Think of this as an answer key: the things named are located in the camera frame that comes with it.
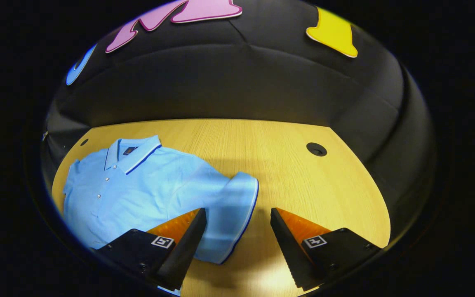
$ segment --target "black background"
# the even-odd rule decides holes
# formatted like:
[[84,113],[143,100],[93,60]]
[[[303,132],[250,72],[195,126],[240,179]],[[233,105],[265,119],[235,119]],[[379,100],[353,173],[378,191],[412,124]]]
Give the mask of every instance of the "black background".
[[[357,24],[405,64],[437,130],[443,156],[434,189],[441,198],[437,218],[379,290],[475,292],[475,3],[311,2]],[[157,4],[0,2],[0,295],[140,293],[107,272],[92,272],[51,235],[30,199],[22,148],[25,124],[45,114],[75,60]]]

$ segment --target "shirt label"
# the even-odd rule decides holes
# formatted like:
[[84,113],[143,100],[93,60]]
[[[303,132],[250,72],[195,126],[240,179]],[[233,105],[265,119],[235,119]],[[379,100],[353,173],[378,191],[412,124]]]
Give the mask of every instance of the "shirt label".
[[132,151],[134,151],[138,146],[130,146],[126,149],[123,155],[127,156],[129,155]]

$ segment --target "wooden surface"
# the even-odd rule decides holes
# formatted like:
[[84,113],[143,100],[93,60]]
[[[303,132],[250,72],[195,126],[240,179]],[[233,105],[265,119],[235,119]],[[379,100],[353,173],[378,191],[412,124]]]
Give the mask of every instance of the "wooden surface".
[[[293,212],[330,230],[347,227],[383,248],[390,218],[375,182],[347,145],[330,129],[258,120],[159,120],[97,127],[67,154],[53,182],[55,204],[63,211],[69,166],[119,138],[159,135],[162,146],[206,160],[227,177],[238,171],[260,182],[251,221],[223,265],[192,261],[182,296],[298,296],[274,233],[271,207]],[[87,143],[80,146],[84,139]],[[327,155],[311,154],[315,142]]]

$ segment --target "polo shirt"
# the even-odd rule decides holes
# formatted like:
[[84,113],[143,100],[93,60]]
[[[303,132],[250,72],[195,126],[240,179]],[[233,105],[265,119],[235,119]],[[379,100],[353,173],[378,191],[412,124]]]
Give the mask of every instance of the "polo shirt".
[[259,182],[225,177],[192,154],[163,147],[158,135],[118,139],[76,160],[66,184],[64,220],[83,244],[101,248],[126,231],[147,231],[204,207],[206,228],[195,258],[222,264],[247,228]]

